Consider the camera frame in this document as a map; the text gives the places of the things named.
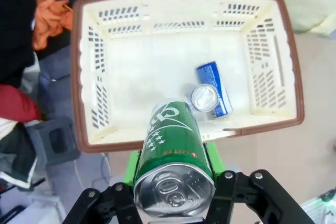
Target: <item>red cloth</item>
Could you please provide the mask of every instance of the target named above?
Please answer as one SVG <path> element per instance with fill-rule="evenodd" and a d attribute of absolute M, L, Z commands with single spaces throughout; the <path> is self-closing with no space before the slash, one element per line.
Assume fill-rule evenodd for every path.
<path fill-rule="evenodd" d="M 0 84 L 0 118 L 21 123 L 40 120 L 36 104 L 21 90 Z"/>

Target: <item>white can lid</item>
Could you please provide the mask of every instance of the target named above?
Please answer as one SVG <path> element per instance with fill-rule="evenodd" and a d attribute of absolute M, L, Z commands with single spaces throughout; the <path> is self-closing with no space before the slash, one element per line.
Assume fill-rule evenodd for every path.
<path fill-rule="evenodd" d="M 191 94 L 191 103 L 199 111 L 208 112 L 218 105 L 218 93 L 209 84 L 198 85 Z"/>

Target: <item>green can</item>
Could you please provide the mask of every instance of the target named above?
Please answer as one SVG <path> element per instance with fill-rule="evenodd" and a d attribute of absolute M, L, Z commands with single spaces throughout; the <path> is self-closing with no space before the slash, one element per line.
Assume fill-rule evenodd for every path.
<path fill-rule="evenodd" d="M 155 107 L 135 173 L 134 201 L 153 217 L 194 216 L 213 198 L 213 173 L 189 105 Z"/>

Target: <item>plastic basket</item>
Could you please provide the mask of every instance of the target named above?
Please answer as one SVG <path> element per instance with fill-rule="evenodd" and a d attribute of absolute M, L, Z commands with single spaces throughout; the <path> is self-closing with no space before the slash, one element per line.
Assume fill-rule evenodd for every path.
<path fill-rule="evenodd" d="M 199 119 L 204 141 L 303 121 L 295 41 L 283 0 L 79 0 L 73 106 L 86 152 L 141 148 L 151 111 L 216 61 L 233 113 Z"/>

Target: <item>orange cloth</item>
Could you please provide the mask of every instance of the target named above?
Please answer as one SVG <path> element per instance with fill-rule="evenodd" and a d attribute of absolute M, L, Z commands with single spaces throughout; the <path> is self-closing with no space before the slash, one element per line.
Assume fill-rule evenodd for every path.
<path fill-rule="evenodd" d="M 57 36 L 63 27 L 72 30 L 73 11 L 68 0 L 37 0 L 33 48 L 38 51 L 47 47 L 49 36 Z"/>

